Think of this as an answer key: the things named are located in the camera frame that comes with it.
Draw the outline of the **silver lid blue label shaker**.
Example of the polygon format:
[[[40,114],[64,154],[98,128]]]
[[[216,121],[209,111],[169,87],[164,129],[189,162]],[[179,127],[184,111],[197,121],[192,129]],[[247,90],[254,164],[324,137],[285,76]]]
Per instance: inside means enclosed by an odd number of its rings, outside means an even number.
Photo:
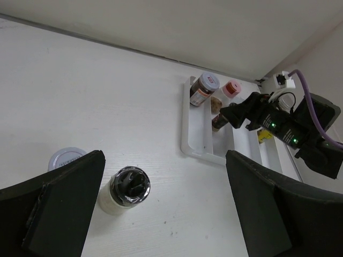
[[[279,109],[290,112],[294,103],[295,103],[295,96],[291,92],[288,92],[288,93],[281,94],[278,97],[277,105]]]

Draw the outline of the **white lid pink salt jar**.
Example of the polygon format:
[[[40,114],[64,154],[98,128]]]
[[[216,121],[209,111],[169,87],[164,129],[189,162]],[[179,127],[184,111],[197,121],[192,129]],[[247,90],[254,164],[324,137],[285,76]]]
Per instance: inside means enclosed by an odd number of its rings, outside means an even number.
[[[50,158],[48,163],[48,172],[65,166],[86,154],[86,151],[77,147],[66,147],[60,149]]]

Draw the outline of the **small black cap pepper bottle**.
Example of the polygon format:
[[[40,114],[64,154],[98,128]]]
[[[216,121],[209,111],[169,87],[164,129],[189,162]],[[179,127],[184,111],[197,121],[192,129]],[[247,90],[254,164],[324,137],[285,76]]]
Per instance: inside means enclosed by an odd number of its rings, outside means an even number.
[[[219,113],[212,119],[212,131],[217,132],[226,124],[228,124],[228,119],[223,114]]]

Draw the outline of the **gold cap yellow label bottle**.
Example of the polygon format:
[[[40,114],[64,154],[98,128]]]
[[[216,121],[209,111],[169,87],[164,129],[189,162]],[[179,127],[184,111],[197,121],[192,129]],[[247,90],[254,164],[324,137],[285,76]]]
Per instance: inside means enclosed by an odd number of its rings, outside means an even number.
[[[266,140],[273,138],[273,135],[264,128],[257,131],[257,136],[259,143],[263,143]]]

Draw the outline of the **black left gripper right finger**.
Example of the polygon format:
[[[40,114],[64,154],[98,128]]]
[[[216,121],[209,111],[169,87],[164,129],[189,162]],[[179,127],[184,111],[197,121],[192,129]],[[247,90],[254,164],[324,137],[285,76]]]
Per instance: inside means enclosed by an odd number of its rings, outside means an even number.
[[[342,194],[235,150],[226,154],[226,169],[249,256],[342,256]]]

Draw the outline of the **pink cap spice bottle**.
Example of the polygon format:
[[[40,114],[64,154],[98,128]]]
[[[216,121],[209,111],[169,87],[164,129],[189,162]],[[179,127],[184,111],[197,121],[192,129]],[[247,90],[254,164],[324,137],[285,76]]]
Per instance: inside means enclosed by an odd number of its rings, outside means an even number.
[[[232,99],[241,92],[241,84],[236,80],[228,81],[210,97],[211,113],[216,115],[221,108],[229,106]]]

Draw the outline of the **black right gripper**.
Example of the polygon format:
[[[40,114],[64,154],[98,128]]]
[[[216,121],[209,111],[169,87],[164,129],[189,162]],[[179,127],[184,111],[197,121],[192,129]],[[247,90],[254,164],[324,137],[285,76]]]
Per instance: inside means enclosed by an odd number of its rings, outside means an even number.
[[[246,119],[250,121],[245,127],[249,131],[260,127],[266,129],[296,150],[295,158],[302,159],[309,169],[336,179],[342,165],[342,146],[319,133],[306,99],[289,113],[278,109],[275,103],[269,102],[269,98],[267,94],[253,92],[243,102],[222,108],[220,114],[235,129],[239,129]]]

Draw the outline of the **white lid brown spice jar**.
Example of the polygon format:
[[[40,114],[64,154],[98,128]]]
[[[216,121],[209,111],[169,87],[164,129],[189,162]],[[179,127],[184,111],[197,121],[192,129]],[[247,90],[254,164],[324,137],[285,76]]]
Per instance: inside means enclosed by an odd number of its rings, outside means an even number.
[[[190,87],[190,104],[200,106],[219,88],[219,79],[211,72],[203,72]]]

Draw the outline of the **black grinder top salt jar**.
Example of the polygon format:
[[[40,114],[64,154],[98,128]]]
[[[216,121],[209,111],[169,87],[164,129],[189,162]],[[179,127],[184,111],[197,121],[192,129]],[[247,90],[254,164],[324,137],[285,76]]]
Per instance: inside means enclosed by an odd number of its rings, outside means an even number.
[[[109,215],[121,215],[146,200],[151,191],[148,175],[139,167],[126,166],[99,191],[98,202]]]

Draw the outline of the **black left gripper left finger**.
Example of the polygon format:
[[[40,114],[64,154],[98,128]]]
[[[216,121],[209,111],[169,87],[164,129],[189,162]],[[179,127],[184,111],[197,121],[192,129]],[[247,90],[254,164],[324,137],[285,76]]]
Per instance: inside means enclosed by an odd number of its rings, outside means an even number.
[[[81,256],[104,169],[94,150],[1,189],[1,256]]]

